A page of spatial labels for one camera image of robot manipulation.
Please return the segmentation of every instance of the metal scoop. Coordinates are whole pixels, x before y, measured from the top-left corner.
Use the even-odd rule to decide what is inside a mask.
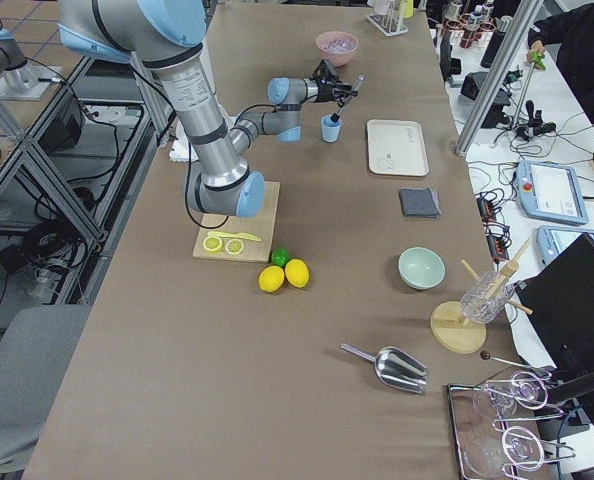
[[[341,348],[372,362],[379,379],[389,387],[411,393],[424,393],[428,377],[426,367],[398,348],[384,347],[374,357],[347,343],[342,343]]]

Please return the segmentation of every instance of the blue cup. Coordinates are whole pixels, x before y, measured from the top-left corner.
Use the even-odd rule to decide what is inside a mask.
[[[330,115],[321,117],[321,136],[324,142],[334,143],[339,137],[339,131],[341,130],[341,118],[336,122],[333,122]]]

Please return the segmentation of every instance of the cutting board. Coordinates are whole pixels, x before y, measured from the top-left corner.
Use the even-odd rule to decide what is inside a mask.
[[[204,250],[202,243],[210,230],[200,228],[193,248],[193,257],[207,258],[211,260],[227,260],[231,262],[260,262],[267,263],[270,257],[270,249],[273,243],[273,232],[275,230],[275,215],[277,214],[277,200],[279,199],[279,183],[266,182],[266,198],[264,205],[257,215],[251,218],[230,217],[218,231],[228,233],[246,232],[257,235],[261,242],[242,240],[244,251],[239,255],[230,255],[224,250],[217,253],[210,253]],[[203,225],[219,225],[226,218],[223,215],[205,214],[201,223]],[[229,240],[222,238],[224,245]]]

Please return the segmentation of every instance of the glass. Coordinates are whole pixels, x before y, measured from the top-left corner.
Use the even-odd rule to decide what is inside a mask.
[[[515,417],[517,406],[528,410],[548,408],[551,414]],[[559,418],[564,412],[548,404],[548,390],[535,373],[517,371],[507,380],[487,380],[473,397],[473,408],[483,418],[492,420],[493,428],[503,432],[507,422],[535,421]]]
[[[566,448],[566,456],[546,459],[544,445]],[[486,435],[475,438],[464,450],[466,465],[482,478],[507,477],[525,480],[518,472],[534,472],[545,463],[559,462],[575,456],[574,450],[561,443],[545,442],[524,427],[509,427],[501,438]]]
[[[485,272],[477,283],[470,287],[461,297],[462,314],[475,323],[490,323],[513,295],[513,287],[503,284],[503,275],[497,272]],[[488,297],[488,292],[496,284],[502,284],[496,294]]]

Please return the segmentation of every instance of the robotic arm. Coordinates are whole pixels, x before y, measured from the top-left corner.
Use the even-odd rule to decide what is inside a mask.
[[[26,55],[6,29],[0,30],[0,74],[16,92],[25,92],[37,85],[37,76],[30,68]]]
[[[339,103],[353,95],[332,65],[310,79],[274,79],[268,93],[276,111],[246,113],[229,132],[199,61],[206,34],[201,0],[59,0],[59,6],[68,48],[118,63],[129,63],[135,52],[161,80],[199,158],[187,200],[201,212],[254,216],[264,202],[264,178],[240,154],[259,135],[299,140],[302,103]]]

